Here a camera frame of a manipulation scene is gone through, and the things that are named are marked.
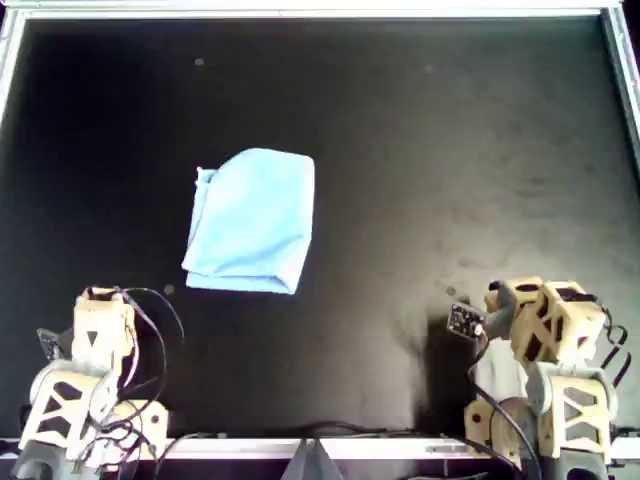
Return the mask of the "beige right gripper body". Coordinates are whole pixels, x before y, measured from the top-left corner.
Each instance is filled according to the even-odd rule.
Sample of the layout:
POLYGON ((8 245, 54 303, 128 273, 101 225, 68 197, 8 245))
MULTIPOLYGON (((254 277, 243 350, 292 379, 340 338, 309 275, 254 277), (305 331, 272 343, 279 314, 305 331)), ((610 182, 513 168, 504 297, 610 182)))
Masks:
POLYGON ((521 365, 582 365, 593 358, 606 320, 595 295, 575 281, 539 277, 508 280, 505 287, 508 298, 515 302, 510 339, 521 365))

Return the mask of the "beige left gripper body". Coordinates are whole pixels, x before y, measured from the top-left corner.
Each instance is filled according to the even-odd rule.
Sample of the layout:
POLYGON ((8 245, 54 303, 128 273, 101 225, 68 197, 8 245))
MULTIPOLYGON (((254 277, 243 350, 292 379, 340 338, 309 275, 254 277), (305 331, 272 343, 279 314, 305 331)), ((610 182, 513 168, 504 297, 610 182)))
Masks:
POLYGON ((121 291, 87 287, 73 311, 73 360, 101 372, 122 373, 134 350, 135 312, 121 291))

